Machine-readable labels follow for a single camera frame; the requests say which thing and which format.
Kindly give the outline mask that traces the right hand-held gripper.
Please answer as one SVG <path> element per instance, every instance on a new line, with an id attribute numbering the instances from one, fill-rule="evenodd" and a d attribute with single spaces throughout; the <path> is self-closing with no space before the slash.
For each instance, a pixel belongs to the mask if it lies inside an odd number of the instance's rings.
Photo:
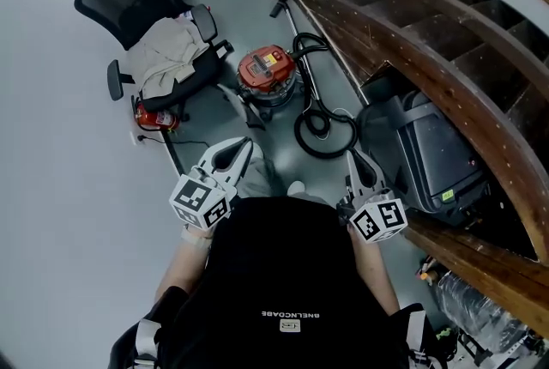
<path id="1" fill-rule="evenodd" d="M 361 192 L 362 186 L 373 190 L 384 187 L 383 171 L 369 155 L 349 149 L 347 165 L 352 192 Z M 389 239 L 407 226 L 401 199 L 390 189 L 381 190 L 362 204 L 353 204 L 349 197 L 343 197 L 337 212 L 341 224 L 355 229 L 366 244 Z"/>

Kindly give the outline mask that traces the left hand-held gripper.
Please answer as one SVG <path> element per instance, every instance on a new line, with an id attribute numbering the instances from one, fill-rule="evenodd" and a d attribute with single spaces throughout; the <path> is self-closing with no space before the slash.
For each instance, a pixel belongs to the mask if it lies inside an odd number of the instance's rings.
<path id="1" fill-rule="evenodd" d="M 233 137 L 208 148 L 189 174 L 182 174 L 169 203 L 179 219 L 198 229 L 212 229 L 231 213 L 234 186 L 244 175 L 253 152 L 246 136 Z M 213 168 L 210 175 L 203 168 Z"/>

